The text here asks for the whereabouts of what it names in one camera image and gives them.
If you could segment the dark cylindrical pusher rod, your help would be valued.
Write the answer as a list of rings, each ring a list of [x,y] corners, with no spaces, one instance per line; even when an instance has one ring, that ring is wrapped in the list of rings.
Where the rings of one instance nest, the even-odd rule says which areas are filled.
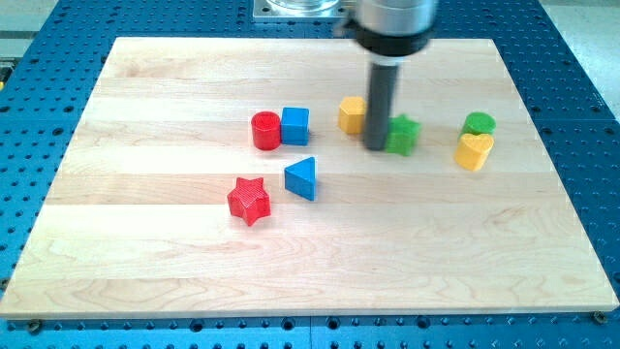
[[[401,63],[401,57],[371,55],[363,133],[363,144],[369,150],[379,151],[385,148],[394,88]]]

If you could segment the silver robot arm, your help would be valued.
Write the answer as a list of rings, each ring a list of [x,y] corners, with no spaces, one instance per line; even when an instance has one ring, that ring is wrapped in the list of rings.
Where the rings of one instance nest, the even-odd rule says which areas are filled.
[[[382,150],[398,71],[403,60],[425,48],[433,35],[438,0],[358,0],[334,29],[354,35],[370,54],[363,144]]]

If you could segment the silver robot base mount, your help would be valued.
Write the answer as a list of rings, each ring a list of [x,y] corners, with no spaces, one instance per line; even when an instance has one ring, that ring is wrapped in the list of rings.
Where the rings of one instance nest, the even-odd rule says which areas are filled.
[[[329,19],[346,15],[356,0],[254,0],[253,19],[282,20]]]

